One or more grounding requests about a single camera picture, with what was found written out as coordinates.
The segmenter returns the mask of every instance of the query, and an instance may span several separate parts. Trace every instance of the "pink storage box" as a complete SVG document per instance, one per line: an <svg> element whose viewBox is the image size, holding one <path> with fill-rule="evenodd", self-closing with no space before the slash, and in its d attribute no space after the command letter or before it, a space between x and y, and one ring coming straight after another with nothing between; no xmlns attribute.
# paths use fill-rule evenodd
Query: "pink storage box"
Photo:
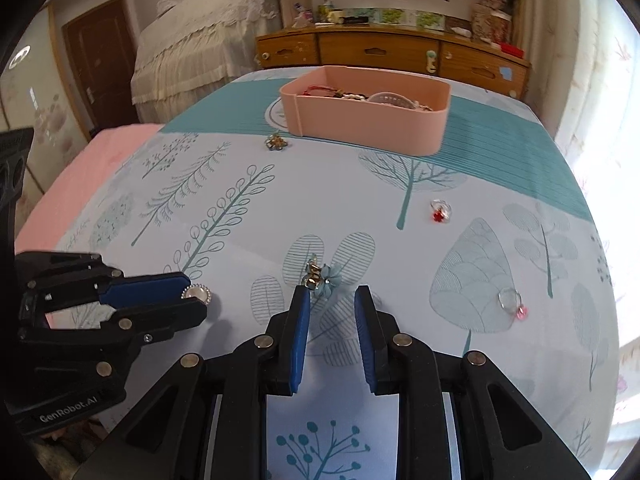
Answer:
<svg viewBox="0 0 640 480"><path fill-rule="evenodd" d="M334 97L304 96L311 85L373 95L393 92L433 112ZM339 140L403 155L433 155L440 149L449 115L451 85L437 79L370 68L322 66L280 88L289 132Z"/></svg>

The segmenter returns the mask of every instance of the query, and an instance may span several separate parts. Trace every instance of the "leaf pattern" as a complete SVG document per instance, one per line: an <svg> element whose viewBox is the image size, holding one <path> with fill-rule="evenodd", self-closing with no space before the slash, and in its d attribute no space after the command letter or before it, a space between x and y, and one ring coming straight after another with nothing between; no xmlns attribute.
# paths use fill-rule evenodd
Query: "leaf pattern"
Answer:
<svg viewBox="0 0 640 480"><path fill-rule="evenodd" d="M285 311L280 283L273 276L261 276L251 287L251 310L255 320L267 325L271 316Z"/></svg>
<svg viewBox="0 0 640 480"><path fill-rule="evenodd" d="M575 260L578 249L569 238L558 232L567 232L570 228L564 213L542 202L536 202L535 207L538 216L520 204L507 204L502 212L511 224L533 238L533 241L517 238L514 247L520 256L541 272L546 272L546 293L553 298L552 283L569 276L566 267L558 260Z"/></svg>
<svg viewBox="0 0 640 480"><path fill-rule="evenodd" d="M360 150L358 160L380 180L404 190L404 200L396 222L400 230L404 229L412 192L453 189L466 181L464 173L395 153Z"/></svg>
<svg viewBox="0 0 640 480"><path fill-rule="evenodd" d="M353 339L356 336L353 291L369 269L375 252L374 239L362 232L347 235L338 245L330 268L340 278L340 285L331 296L315 296L312 300L307 355L321 356L331 366L360 362L360 347L357 339ZM309 234L293 242L282 265L286 285L300 284L313 255L322 262L324 242L320 237ZM374 301L380 302L380 298L374 297ZM318 353L310 348L318 348Z"/></svg>
<svg viewBox="0 0 640 480"><path fill-rule="evenodd" d="M356 365L360 362L360 344L354 338L329 343L322 350L322 358L329 366Z"/></svg>
<svg viewBox="0 0 640 480"><path fill-rule="evenodd" d="M313 256L324 259L324 242L316 235L298 238L287 251L282 264L282 277L289 286L297 286L306 275L306 264Z"/></svg>
<svg viewBox="0 0 640 480"><path fill-rule="evenodd" d="M356 319L353 313L353 300L343 296L322 314L319 322L321 334L329 339L341 340L356 333Z"/></svg>
<svg viewBox="0 0 640 480"><path fill-rule="evenodd" d="M69 308L73 327L77 330L88 328L100 328L100 322L106 321L113 314L114 309L109 305L103 305L99 301Z"/></svg>
<svg viewBox="0 0 640 480"><path fill-rule="evenodd" d="M168 170L175 162L177 153L186 152L197 139L198 134L182 134L171 142L163 144L159 152L144 161L146 172L142 178L145 178L152 171Z"/></svg>
<svg viewBox="0 0 640 480"><path fill-rule="evenodd" d="M540 221L527 208L520 204L508 204L502 212L506 219L521 231L537 233L540 231Z"/></svg>
<svg viewBox="0 0 640 480"><path fill-rule="evenodd" d="M578 283L571 294L574 328L580 345L588 352L598 349L599 316L593 298L584 285Z"/></svg>
<svg viewBox="0 0 640 480"><path fill-rule="evenodd" d="M210 261L209 256L204 254L217 253L225 247L224 241L220 238L229 236L229 227L242 222L242 218L249 211L246 206L252 197L267 189L266 184L275 178L270 174L273 168L273 164L268 164L258 171L257 166L252 164L246 169L248 178L239 178L235 186L228 188L225 195L216 200L215 206L209 207L207 218L199 225L191 227L191 240L187 240L182 249L175 251L173 263L176 270L184 272L190 280L197 280L202 276L202 269ZM174 268L171 264L164 266L164 272L172 270Z"/></svg>
<svg viewBox="0 0 640 480"><path fill-rule="evenodd" d="M600 315L593 302L591 293L578 283L571 294L571 306L574 312L575 334L578 342L591 354L589 367L589 391L593 389L593 374L609 357L609 341L600 339Z"/></svg>
<svg viewBox="0 0 640 480"><path fill-rule="evenodd" d="M437 314L460 328L493 333L508 330L513 316L498 300L513 288L511 269L494 231L476 218L444 257L431 284L430 303Z"/></svg>
<svg viewBox="0 0 640 480"><path fill-rule="evenodd" d="M578 249L566 236L560 233L551 233L546 239L558 258L575 260L578 257Z"/></svg>
<svg viewBox="0 0 640 480"><path fill-rule="evenodd" d="M359 285L375 253L376 243L371 236L366 233L352 233L340 242L331 259L331 265L340 269L343 283Z"/></svg>
<svg viewBox="0 0 640 480"><path fill-rule="evenodd" d="M289 433L288 438L284 435L276 437L276 444L281 447L287 447L289 451L286 456L287 464L300 473L303 480L319 480L321 477L326 478L325 475L331 475L337 480L347 480L343 473L358 471L362 468L360 462L352 460L355 458L353 455L371 451L368 444L361 442L363 436L360 434L359 427L352 426L351 431L345 437L340 438L336 436L337 422L332 420L330 425L331 440L329 442L319 438L319 428L315 422L306 424L308 434L301 433L297 438L293 433ZM337 458L332 461L333 457L343 453L350 455L350 457L347 459Z"/></svg>
<svg viewBox="0 0 640 480"><path fill-rule="evenodd" d="M592 451L591 447L591 419L585 418L582 421L582 425L579 430L575 432L575 435L572 439L572 442L569 446L569 449L573 452L575 457L581 462L587 457L587 455Z"/></svg>
<svg viewBox="0 0 640 480"><path fill-rule="evenodd" d="M172 176L171 184L163 187L155 197L146 203L147 211L142 213L140 217L148 218L148 221L131 242L132 247L140 240L140 237L145 233L151 222L160 226L163 221L171 221L174 211L184 207L185 203L182 200L189 195L196 194L202 188L204 181L207 179L207 173L214 171L212 164L220 162L220 157L226 155L226 149L230 145L230 142L224 142L215 150L198 158L186 170Z"/></svg>

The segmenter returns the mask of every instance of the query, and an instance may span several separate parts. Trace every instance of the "wooden door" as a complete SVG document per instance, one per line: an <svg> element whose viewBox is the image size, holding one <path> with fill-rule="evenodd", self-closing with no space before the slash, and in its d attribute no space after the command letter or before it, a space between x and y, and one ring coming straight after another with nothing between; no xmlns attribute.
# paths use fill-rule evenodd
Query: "wooden door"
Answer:
<svg viewBox="0 0 640 480"><path fill-rule="evenodd" d="M82 100L95 126L140 122L131 103L136 60L124 0L111 0L62 28L66 52Z"/></svg>

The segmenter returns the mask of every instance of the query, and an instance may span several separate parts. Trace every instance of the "jewelry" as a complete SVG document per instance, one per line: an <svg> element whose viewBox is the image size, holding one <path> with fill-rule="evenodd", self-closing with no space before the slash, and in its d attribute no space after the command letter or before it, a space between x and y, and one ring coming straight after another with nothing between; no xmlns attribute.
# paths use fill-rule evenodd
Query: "jewelry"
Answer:
<svg viewBox="0 0 640 480"><path fill-rule="evenodd" d="M208 305L211 303L211 291L208 287L199 283L190 285L182 292L181 298L186 300L187 298L198 298L202 303Z"/></svg>
<svg viewBox="0 0 640 480"><path fill-rule="evenodd" d="M503 288L498 292L500 306L519 321L527 319L529 309L522 304L522 296L513 287Z"/></svg>
<svg viewBox="0 0 640 480"><path fill-rule="evenodd" d="M373 94L369 97L367 101L370 103L380 103L383 105L398 106L400 108L409 108L410 110L415 110L417 108L414 101L411 101L411 99L407 99L400 94L394 94L393 92L378 92L377 94Z"/></svg>
<svg viewBox="0 0 640 480"><path fill-rule="evenodd" d="M306 263L306 276L302 278L301 284L309 290L316 290L322 282L322 267L318 265L318 257L314 254Z"/></svg>
<svg viewBox="0 0 640 480"><path fill-rule="evenodd" d="M286 140L284 140L278 133L267 137L264 143L266 144L270 152L272 152L273 150L277 150L279 152L280 150L282 150L283 148L286 148L289 145L289 143Z"/></svg>
<svg viewBox="0 0 640 480"><path fill-rule="evenodd" d="M309 85L306 90L304 92L302 92L302 95L306 95L306 96L311 96L311 94L309 92L313 91L313 90L319 90L322 92L328 92L331 95L321 95L321 96L315 96L315 97L342 97L344 94L338 90L337 88L333 88L332 86L325 86L325 85Z"/></svg>
<svg viewBox="0 0 640 480"><path fill-rule="evenodd" d="M354 99L356 101L366 101L367 97L363 94L344 94L341 99Z"/></svg>
<svg viewBox="0 0 640 480"><path fill-rule="evenodd" d="M446 224L451 218L451 206L444 200L431 200L431 209L433 209L432 218L434 222Z"/></svg>

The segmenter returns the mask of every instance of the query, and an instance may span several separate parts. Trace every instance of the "drawer handle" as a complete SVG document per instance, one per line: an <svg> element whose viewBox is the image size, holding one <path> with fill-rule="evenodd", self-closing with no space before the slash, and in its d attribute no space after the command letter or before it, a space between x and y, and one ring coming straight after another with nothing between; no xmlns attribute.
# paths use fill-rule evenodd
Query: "drawer handle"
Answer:
<svg viewBox="0 0 640 480"><path fill-rule="evenodd" d="M386 56L386 50L378 47L364 49L365 54L371 54L372 56Z"/></svg>
<svg viewBox="0 0 640 480"><path fill-rule="evenodd" d="M481 75L482 77L487 77L489 79L495 79L495 74L486 68L476 68L472 67L471 72L476 75Z"/></svg>

